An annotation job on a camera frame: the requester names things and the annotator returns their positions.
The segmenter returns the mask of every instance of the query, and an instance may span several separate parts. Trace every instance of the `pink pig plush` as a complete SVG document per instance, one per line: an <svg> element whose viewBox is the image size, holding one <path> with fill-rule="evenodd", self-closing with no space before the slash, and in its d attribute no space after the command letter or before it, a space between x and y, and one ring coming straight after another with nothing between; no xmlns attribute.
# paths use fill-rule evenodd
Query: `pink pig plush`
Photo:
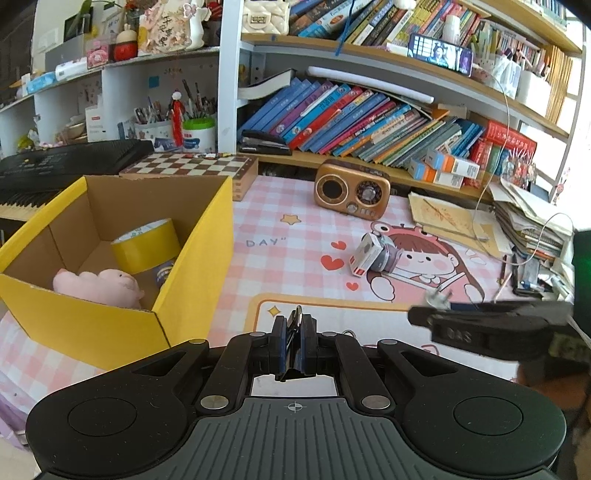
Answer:
<svg viewBox="0 0 591 480"><path fill-rule="evenodd" d="M77 299L124 309L140 309L144 292L134 277L120 270L103 270L98 275L76 275L63 268L53 277L53 290Z"/></svg>

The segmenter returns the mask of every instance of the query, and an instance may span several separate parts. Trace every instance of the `black keyboard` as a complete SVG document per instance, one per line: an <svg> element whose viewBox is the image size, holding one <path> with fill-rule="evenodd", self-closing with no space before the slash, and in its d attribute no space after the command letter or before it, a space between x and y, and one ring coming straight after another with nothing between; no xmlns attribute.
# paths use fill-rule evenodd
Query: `black keyboard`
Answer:
<svg viewBox="0 0 591 480"><path fill-rule="evenodd" d="M147 140L112 140L7 157L0 161L0 218L26 222L81 176L117 175L153 152Z"/></svg>

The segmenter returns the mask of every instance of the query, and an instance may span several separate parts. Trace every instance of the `crosshair marking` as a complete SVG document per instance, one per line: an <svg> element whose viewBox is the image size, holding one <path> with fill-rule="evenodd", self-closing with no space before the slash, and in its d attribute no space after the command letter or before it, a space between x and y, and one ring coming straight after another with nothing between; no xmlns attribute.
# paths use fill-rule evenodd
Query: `crosshair marking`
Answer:
<svg viewBox="0 0 591 480"><path fill-rule="evenodd" d="M300 411L302 408L305 408L301 403L293 402L290 403L286 408L289 408L291 411Z"/></svg>

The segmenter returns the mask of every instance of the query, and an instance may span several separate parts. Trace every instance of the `brown radio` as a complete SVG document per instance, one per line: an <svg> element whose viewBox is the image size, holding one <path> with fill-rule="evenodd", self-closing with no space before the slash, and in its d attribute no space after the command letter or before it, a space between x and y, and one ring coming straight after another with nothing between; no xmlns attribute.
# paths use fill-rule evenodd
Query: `brown radio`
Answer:
<svg viewBox="0 0 591 480"><path fill-rule="evenodd" d="M366 220L377 220L386 211L390 197L387 174L331 158L318 169L314 199L318 205Z"/></svg>

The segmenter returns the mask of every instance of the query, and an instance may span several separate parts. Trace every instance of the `yellow tape roll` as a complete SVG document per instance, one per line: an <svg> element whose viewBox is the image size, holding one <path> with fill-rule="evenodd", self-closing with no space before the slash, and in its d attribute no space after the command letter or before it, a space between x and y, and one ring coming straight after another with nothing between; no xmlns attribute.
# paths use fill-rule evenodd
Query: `yellow tape roll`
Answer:
<svg viewBox="0 0 591 480"><path fill-rule="evenodd" d="M129 275L151 270L178 256L181 247L170 218L121 235L111 243L119 267Z"/></svg>

